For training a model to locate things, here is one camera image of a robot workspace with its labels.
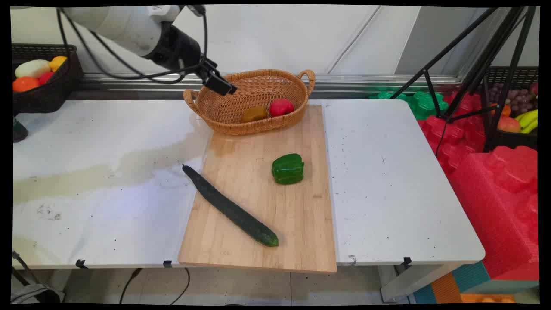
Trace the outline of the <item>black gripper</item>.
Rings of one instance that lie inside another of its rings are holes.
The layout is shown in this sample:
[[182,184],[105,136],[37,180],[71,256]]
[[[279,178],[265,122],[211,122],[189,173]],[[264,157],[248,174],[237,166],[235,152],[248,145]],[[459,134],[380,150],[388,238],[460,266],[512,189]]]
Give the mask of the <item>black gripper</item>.
[[[144,58],[169,71],[184,68],[185,72],[195,72],[201,60],[201,49],[197,41],[173,24],[161,24],[159,41]],[[236,92],[237,87],[221,76],[217,67],[209,58],[201,62],[199,77],[203,85],[221,96]]]

